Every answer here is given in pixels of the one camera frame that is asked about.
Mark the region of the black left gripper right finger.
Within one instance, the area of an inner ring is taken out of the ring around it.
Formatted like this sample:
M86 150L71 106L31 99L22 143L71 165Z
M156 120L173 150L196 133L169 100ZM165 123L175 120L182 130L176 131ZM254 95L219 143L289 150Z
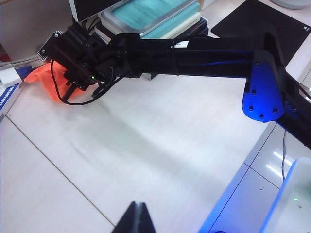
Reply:
M139 214L138 232L139 233L156 233L155 227L153 225L153 222L150 217L146 204L142 202L139 205L139 208L140 208L140 214Z

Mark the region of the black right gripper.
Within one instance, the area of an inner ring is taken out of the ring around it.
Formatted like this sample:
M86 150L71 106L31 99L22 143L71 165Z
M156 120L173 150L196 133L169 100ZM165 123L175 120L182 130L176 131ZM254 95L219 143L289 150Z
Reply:
M96 70L99 52L105 42L84 30L55 31L38 51L42 61L55 60L65 69L70 85L65 86L64 100L84 93L90 85L109 80L108 74Z

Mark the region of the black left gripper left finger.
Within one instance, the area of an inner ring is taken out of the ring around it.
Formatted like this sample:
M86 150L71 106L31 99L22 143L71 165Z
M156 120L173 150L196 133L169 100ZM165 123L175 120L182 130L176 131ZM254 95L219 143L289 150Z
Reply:
M127 210L115 226L114 233L131 233L134 225L135 212L137 209L137 203L131 202Z

